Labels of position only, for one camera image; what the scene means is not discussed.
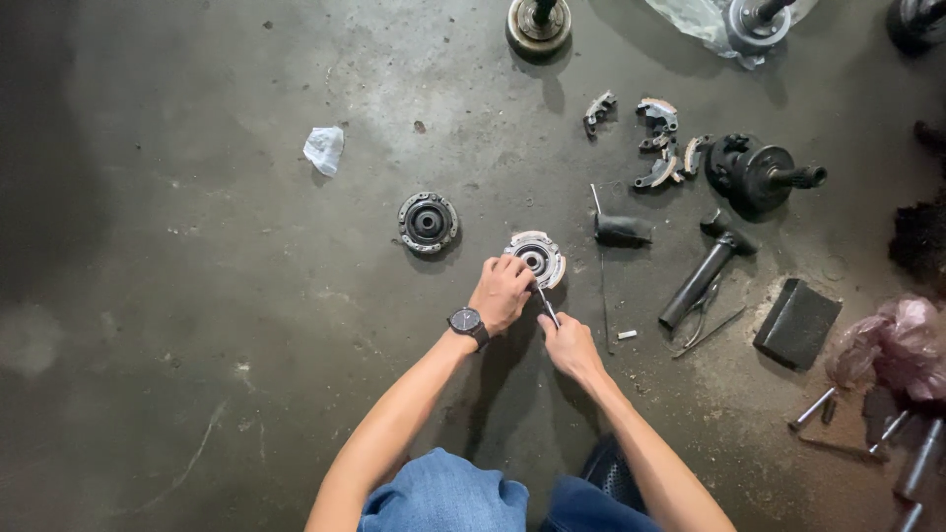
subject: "plastic bag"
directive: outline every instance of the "plastic bag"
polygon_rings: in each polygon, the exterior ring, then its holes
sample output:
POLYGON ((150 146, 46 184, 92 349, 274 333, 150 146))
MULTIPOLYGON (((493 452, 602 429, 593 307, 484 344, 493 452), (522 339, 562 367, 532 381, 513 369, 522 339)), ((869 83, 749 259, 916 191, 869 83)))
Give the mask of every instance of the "plastic bag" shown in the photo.
POLYGON ((826 363, 828 376, 850 387, 872 367, 880 384, 912 400, 946 399, 944 317, 913 294, 884 303, 841 335, 826 363))
POLYGON ((315 168, 328 177, 334 177, 339 171, 339 158, 345 147, 345 133, 342 128, 312 128, 312 133, 302 147, 306 159, 312 161, 315 168))
MULTIPOLYGON (((646 0, 651 8, 663 15, 677 29, 703 41, 703 45, 720 57, 736 58, 752 70, 765 62, 763 56, 744 57, 732 49, 726 35, 723 13, 728 0, 646 0)), ((792 11, 792 26, 798 23, 817 4, 818 0, 798 0, 788 7, 792 11)))

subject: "hand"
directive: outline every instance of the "hand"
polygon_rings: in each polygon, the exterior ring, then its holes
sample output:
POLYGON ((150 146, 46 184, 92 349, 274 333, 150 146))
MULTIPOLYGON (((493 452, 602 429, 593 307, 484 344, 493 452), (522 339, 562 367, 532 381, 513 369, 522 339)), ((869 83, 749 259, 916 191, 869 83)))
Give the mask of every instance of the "hand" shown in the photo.
POLYGON ((604 364, 591 338, 591 329, 564 312, 555 316, 561 328, 556 329, 555 323, 545 314, 538 317, 538 324, 545 330, 545 348, 549 351, 549 358, 559 371, 584 387, 589 380, 605 374, 604 364))
POLYGON ((521 258, 503 255, 483 263, 480 284, 470 296, 469 308, 480 313, 490 337, 506 330, 522 315, 522 307, 532 295, 527 289, 533 282, 535 275, 521 258))

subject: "watch face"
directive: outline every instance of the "watch face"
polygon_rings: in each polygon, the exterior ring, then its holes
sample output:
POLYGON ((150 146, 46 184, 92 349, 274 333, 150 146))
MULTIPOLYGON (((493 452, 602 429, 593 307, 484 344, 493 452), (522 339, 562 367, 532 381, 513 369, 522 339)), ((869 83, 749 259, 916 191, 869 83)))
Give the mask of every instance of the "watch face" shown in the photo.
POLYGON ((480 313, 473 309, 457 310, 450 316, 450 324, 457 330, 473 330, 475 326, 480 324, 480 313))

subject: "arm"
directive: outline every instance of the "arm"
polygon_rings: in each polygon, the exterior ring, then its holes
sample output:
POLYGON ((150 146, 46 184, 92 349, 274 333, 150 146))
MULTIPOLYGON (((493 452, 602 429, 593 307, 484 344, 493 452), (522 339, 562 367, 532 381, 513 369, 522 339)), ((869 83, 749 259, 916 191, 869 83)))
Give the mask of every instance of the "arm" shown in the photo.
POLYGON ((558 321, 556 330, 549 317, 539 316, 549 356, 604 410, 654 521, 668 532, 734 532, 723 509, 604 371, 591 330, 564 312, 558 321))
MULTIPOLYGON (((486 260, 468 306, 480 313, 490 337, 522 314, 530 295, 525 290, 534 280, 520 258, 486 260)), ((447 380, 476 348, 472 337, 448 330, 381 396, 325 474, 306 532, 357 528, 368 495, 404 455, 447 380)))

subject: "pink plastic bag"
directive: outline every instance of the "pink plastic bag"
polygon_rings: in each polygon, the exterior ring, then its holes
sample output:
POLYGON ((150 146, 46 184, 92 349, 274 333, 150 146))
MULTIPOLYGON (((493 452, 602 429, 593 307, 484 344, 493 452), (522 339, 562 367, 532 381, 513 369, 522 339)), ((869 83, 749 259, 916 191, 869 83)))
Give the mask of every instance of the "pink plastic bag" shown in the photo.
POLYGON ((826 362, 828 376, 850 388, 869 375, 912 400, 946 399, 943 318, 925 297, 907 294, 846 330, 826 362))

